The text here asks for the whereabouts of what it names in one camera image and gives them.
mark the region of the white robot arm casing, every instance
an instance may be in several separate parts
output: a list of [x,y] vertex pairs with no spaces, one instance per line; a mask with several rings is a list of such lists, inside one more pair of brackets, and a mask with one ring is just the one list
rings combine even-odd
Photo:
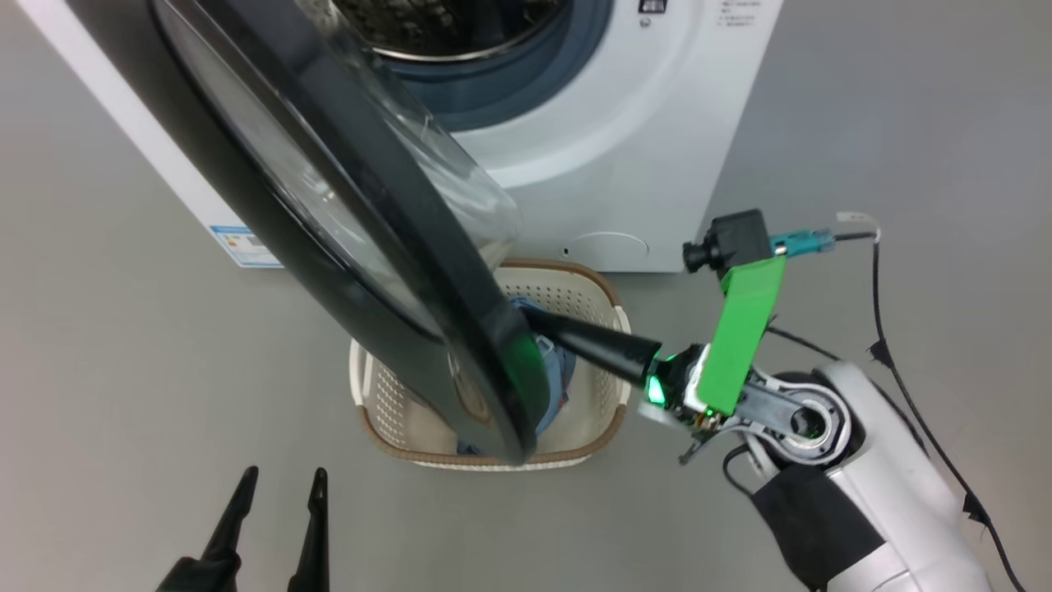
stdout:
[[960,503],[869,379],[848,363],[817,372],[866,431],[862,448],[826,474],[885,540],[834,577],[828,591],[989,591],[959,530]]

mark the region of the cable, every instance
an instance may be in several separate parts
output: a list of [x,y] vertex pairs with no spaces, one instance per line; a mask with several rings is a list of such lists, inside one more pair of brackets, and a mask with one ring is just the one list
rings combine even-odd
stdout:
[[752,497],[752,492],[745,489],[745,486],[737,483],[737,481],[735,481],[734,477],[730,476],[730,471],[727,469],[728,467],[730,467],[731,461],[734,461],[735,458],[742,456],[746,452],[749,452],[749,445],[742,445],[728,452],[727,456],[724,456],[724,476],[727,477],[727,483],[729,483],[731,487],[744,493],[746,497]]
[[931,433],[931,429],[928,428],[928,424],[924,421],[920,415],[920,411],[917,409],[916,405],[913,403],[913,397],[910,395],[909,390],[906,388],[906,384],[903,382],[902,375],[898,373],[898,369],[895,367],[895,363],[891,358],[891,351],[888,350],[888,342],[884,335],[884,321],[881,319],[881,243],[873,242],[873,322],[876,326],[876,338],[877,342],[870,348],[870,352],[873,356],[888,367],[891,371],[891,375],[895,379],[895,385],[898,386],[898,390],[903,393],[903,399],[906,400],[906,405],[909,406],[910,411],[917,421],[917,425],[920,426],[920,430],[928,441],[931,442],[931,446],[935,449],[935,453],[938,457],[943,460],[946,468],[950,470],[953,477],[957,479],[960,487],[965,490],[965,507],[964,511],[968,512],[969,517],[983,526],[985,526],[990,531],[990,538],[993,539],[994,547],[997,548],[997,555],[1000,557],[1000,565],[1005,568],[1005,574],[1008,575],[1008,579],[1012,583],[1019,592],[1025,592],[1023,584],[1019,583],[1019,578],[1015,576],[1015,570],[1012,569],[1011,562],[1008,560],[1008,553],[1005,551],[1005,546],[1000,542],[1000,535],[997,533],[997,529],[993,526],[993,519],[990,514],[987,513],[986,508],[983,507],[983,503],[979,502],[975,492],[972,491],[971,486],[965,481],[965,477],[960,474],[960,471],[950,462],[950,457],[943,450],[943,447],[935,440],[934,434]]
[[[789,342],[792,342],[793,344],[796,344],[797,346],[803,346],[803,347],[805,347],[805,348],[807,348],[807,349],[815,352],[816,354],[821,354],[823,356],[826,356],[827,359],[829,359],[829,360],[831,360],[833,362],[841,362],[842,361],[842,359],[839,356],[837,356],[836,354],[830,352],[829,350],[823,349],[820,346],[817,346],[817,345],[815,345],[815,344],[813,344],[811,342],[808,342],[807,340],[804,340],[803,338],[801,338],[798,335],[793,335],[792,333],[789,333],[788,331],[786,331],[784,329],[778,329],[777,327],[774,327],[773,325],[767,326],[767,333],[771,333],[773,335],[777,335],[778,338],[782,338],[783,340],[788,340]],[[891,406],[891,409],[895,412],[895,415],[898,415],[898,419],[903,421],[903,424],[906,424],[906,427],[909,429],[910,434],[913,435],[913,441],[917,443],[917,446],[920,447],[920,450],[927,456],[928,455],[928,448],[924,446],[924,438],[922,438],[920,434],[917,433],[917,429],[913,427],[913,423],[910,422],[910,419],[906,416],[906,412],[903,411],[903,408],[898,407],[898,404],[896,404],[894,402],[894,400],[891,399],[891,395],[889,395],[887,391],[885,391],[884,389],[882,389],[879,385],[877,385],[876,383],[874,383],[872,380],[870,380],[869,383],[871,385],[873,385],[873,388],[876,389],[877,393],[881,393],[881,396],[884,397],[884,401],[889,406]]]
[[844,232],[844,233],[833,234],[833,240],[835,240],[836,242],[841,242],[844,240],[862,240],[864,238],[873,240],[874,238],[876,238],[876,232],[865,231],[865,232]]
[[807,349],[809,349],[809,350],[811,350],[811,351],[813,351],[815,353],[822,354],[822,355],[826,356],[827,359],[829,359],[829,360],[831,360],[833,362],[841,362],[841,358],[837,356],[836,354],[830,352],[829,350],[824,350],[824,349],[820,348],[818,346],[815,346],[814,344],[808,342],[807,340],[804,340],[803,338],[798,338],[796,335],[793,335],[792,333],[789,333],[788,331],[778,329],[777,327],[774,327],[773,325],[767,326],[767,332],[768,333],[773,333],[774,335],[777,335],[778,338],[782,338],[783,340],[788,340],[788,341],[792,342],[793,344],[796,344],[797,346],[804,346],[805,348],[807,348]]

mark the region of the plastic laundry basket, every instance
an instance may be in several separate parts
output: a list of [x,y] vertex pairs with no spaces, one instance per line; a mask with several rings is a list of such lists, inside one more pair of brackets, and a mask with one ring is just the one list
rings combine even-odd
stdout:
[[[507,261],[494,273],[509,295],[527,295],[551,313],[630,333],[628,318],[610,285],[595,271],[552,261]],[[570,397],[539,437],[537,454],[522,466],[457,454],[457,435],[439,416],[413,402],[378,360],[350,345],[350,393],[362,427],[382,451],[427,467],[460,471],[532,471],[570,467],[606,446],[621,427],[631,387],[578,360]]]

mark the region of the connector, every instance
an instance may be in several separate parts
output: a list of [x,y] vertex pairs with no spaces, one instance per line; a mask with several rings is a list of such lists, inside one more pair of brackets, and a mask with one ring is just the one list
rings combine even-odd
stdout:
[[774,254],[785,254],[786,257],[807,254],[808,252],[825,252],[832,250],[836,243],[833,232],[829,228],[778,233],[772,236],[770,240],[771,251]]

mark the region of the clothing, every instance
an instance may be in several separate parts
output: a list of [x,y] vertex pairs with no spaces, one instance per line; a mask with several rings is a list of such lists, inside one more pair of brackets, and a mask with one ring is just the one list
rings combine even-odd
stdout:
[[[524,295],[515,295],[509,302],[520,309],[544,310],[540,305],[524,298]],[[548,429],[548,426],[559,415],[559,410],[570,401],[566,389],[569,388],[570,380],[573,379],[573,371],[578,365],[578,356],[565,348],[555,346],[547,338],[535,335],[533,339],[537,342],[538,350],[541,352],[541,360],[544,361],[544,370],[548,375],[548,411],[545,412],[544,417],[538,423],[534,432],[541,435],[541,432]],[[477,448],[464,441],[458,441],[457,454],[479,455],[481,453]]]

